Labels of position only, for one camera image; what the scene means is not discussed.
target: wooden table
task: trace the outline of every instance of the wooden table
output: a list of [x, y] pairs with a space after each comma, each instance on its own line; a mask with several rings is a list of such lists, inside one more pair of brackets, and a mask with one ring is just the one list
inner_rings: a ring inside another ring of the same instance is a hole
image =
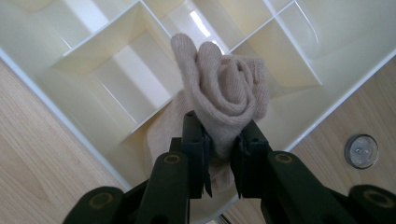
[[[396, 193], [396, 59], [390, 61], [294, 150], [327, 187], [346, 194], [369, 183]], [[381, 154], [358, 171], [344, 160], [355, 133], [375, 137]], [[61, 223], [87, 191], [120, 183], [0, 62], [0, 223]], [[263, 223], [259, 200], [240, 200], [232, 223]]]

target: white compartment tray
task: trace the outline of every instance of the white compartment tray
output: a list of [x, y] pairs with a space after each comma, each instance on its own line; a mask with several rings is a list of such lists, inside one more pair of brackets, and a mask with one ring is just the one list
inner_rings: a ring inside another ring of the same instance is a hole
[[[129, 189], [145, 131], [182, 89], [176, 33], [262, 57], [271, 100], [259, 127], [291, 150], [396, 54], [393, 0], [5, 0], [0, 56]], [[205, 222], [234, 189], [191, 204]]]

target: knit fabric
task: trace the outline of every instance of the knit fabric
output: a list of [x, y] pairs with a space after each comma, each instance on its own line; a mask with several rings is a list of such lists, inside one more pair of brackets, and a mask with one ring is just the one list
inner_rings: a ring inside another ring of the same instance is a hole
[[209, 173], [214, 190], [233, 184], [230, 154], [235, 137], [252, 120], [265, 116], [268, 92], [262, 59], [223, 56], [219, 47], [205, 42], [197, 51], [183, 34], [171, 40], [184, 91], [148, 128], [146, 168], [169, 150], [172, 137], [180, 137], [185, 113], [194, 110], [212, 138]]

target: compartment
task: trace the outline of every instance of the compartment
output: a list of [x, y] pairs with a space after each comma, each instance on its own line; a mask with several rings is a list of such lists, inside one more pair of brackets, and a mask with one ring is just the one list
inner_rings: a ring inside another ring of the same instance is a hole
[[115, 18], [132, 0], [7, 0], [31, 14], [70, 49]]
[[[307, 60], [314, 61], [359, 41], [365, 41], [361, 50], [365, 53], [392, 44], [391, 38], [386, 37], [396, 33], [395, 11], [395, 4], [389, 0], [298, 0], [280, 14], [279, 22]], [[374, 45], [377, 38], [386, 43]]]
[[232, 54], [264, 59], [271, 74], [268, 86], [272, 97], [320, 84], [276, 21], [262, 27]]
[[223, 53], [272, 17], [262, 0], [145, 2], [171, 35], [185, 33], [196, 46], [213, 41]]
[[132, 0], [2, 1], [1, 48], [35, 77], [131, 4]]
[[169, 36], [140, 3], [37, 80], [102, 153], [182, 88]]
[[53, 0], [10, 0], [10, 2], [23, 8], [28, 12], [35, 12], [43, 7], [46, 7]]
[[288, 7], [288, 4], [294, 0], [263, 0], [272, 13], [276, 14], [283, 8]]

